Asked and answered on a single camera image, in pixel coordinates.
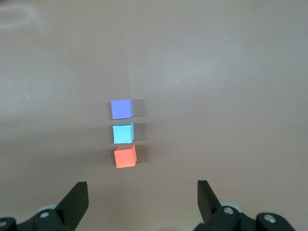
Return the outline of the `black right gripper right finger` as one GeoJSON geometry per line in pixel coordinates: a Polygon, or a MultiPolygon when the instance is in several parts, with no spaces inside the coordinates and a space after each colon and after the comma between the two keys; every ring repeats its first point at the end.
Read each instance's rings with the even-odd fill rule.
{"type": "Polygon", "coordinates": [[[197,202],[203,222],[196,231],[293,231],[293,226],[275,213],[248,217],[232,205],[222,205],[206,180],[197,183],[197,202]]]}

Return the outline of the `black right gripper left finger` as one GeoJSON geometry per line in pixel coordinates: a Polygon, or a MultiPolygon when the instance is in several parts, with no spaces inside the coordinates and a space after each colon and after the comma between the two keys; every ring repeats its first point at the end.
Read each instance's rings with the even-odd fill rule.
{"type": "Polygon", "coordinates": [[[46,206],[30,219],[16,223],[13,217],[0,219],[2,231],[74,231],[89,207],[88,185],[76,183],[69,193],[54,206],[46,206]]]}

